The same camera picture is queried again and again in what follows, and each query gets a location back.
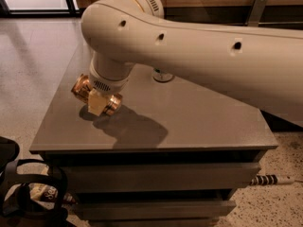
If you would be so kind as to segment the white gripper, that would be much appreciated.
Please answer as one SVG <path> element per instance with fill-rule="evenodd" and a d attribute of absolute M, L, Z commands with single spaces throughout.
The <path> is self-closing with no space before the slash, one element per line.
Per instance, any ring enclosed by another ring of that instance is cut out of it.
<path fill-rule="evenodd" d="M 119 93 L 128 80 L 128 76 L 119 80 L 106 79 L 97 71 L 95 65 L 91 62 L 89 67 L 89 81 L 95 89 L 93 89 L 88 96 L 88 112 L 96 116 L 102 114 L 109 102 L 109 97 L 103 95 Z"/>

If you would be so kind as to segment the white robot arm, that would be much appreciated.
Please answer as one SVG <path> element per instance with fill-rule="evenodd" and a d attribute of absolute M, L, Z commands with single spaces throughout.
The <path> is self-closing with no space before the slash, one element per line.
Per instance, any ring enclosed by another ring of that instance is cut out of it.
<path fill-rule="evenodd" d="M 145 64 L 303 126 L 303 32 L 177 23 L 160 0 L 98 0 L 81 16 L 90 81 L 120 92 Z"/>

